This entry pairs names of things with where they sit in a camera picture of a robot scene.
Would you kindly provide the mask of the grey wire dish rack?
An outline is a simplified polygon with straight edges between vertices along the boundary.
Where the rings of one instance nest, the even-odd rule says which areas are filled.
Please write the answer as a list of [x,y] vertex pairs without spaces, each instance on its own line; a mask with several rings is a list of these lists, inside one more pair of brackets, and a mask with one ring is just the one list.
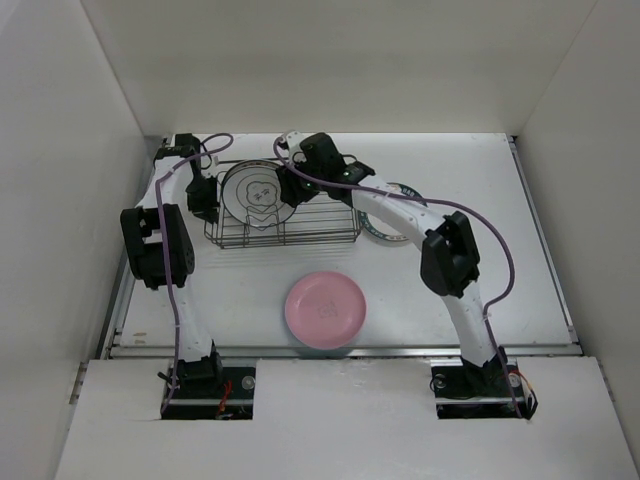
[[360,234],[355,211],[327,194],[291,207],[280,199],[278,164],[224,162],[217,172],[217,220],[204,237],[222,249],[352,243]]

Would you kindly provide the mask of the white plate with cartoon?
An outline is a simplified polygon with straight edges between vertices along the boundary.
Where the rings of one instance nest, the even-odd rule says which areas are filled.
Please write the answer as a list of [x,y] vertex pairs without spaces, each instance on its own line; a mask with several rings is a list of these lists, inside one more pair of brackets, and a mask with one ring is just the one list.
[[257,229],[286,222],[296,211],[280,200],[276,165],[244,161],[233,166],[222,181],[221,203],[237,221]]

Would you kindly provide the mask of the pink plate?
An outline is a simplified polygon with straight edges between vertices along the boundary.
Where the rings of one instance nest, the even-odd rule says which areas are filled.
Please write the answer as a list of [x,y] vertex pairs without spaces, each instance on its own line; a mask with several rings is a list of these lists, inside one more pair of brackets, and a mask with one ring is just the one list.
[[320,271],[301,278],[289,291],[284,318],[292,335],[316,350],[347,346],[364,326],[367,302],[350,277]]

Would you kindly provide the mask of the blue plate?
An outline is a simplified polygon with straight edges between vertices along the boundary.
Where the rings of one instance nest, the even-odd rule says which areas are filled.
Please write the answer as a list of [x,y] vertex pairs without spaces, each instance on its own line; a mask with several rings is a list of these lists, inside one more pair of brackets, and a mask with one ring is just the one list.
[[349,357],[354,348],[343,346],[333,349],[316,349],[309,346],[300,346],[293,349],[299,358],[307,359],[337,359]]

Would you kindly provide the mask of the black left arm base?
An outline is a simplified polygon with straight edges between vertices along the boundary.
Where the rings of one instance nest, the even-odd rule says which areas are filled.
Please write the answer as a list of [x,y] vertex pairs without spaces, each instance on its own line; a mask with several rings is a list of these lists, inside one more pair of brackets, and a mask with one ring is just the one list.
[[162,420],[252,420],[256,389],[255,365],[231,365],[220,380],[199,382],[187,389],[177,386],[169,398],[171,370],[158,376],[166,382],[160,406]]

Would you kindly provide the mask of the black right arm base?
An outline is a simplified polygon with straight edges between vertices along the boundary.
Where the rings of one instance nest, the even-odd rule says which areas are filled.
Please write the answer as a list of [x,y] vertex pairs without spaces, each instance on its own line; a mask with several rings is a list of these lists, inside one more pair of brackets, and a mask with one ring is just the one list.
[[474,378],[471,368],[453,361],[431,363],[430,389],[439,420],[531,420],[539,406],[530,382],[516,362],[506,364],[508,375],[497,366],[487,379]]

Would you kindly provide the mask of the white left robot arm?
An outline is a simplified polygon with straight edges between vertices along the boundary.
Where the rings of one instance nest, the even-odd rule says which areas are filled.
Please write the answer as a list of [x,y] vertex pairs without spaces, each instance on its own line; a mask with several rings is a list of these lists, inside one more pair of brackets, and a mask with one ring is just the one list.
[[135,207],[121,212],[120,225],[134,277],[169,305],[174,328],[170,387],[209,397],[223,387],[224,373],[192,296],[196,256],[184,221],[185,213],[209,223],[218,219],[217,182],[202,173],[205,156],[191,133],[160,148],[147,191]]

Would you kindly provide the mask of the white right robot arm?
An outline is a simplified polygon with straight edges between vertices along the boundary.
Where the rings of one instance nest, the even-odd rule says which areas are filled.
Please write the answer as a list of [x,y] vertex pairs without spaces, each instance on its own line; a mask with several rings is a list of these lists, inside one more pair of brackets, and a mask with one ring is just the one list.
[[274,140],[274,154],[283,163],[278,175],[283,200],[293,206],[320,192],[392,227],[420,252],[419,275],[423,284],[444,302],[458,336],[465,386],[487,393],[500,379],[497,365],[504,354],[487,325],[481,299],[479,249],[464,208],[442,215],[434,200],[397,193],[370,166],[347,162],[326,133],[305,135],[297,131]]

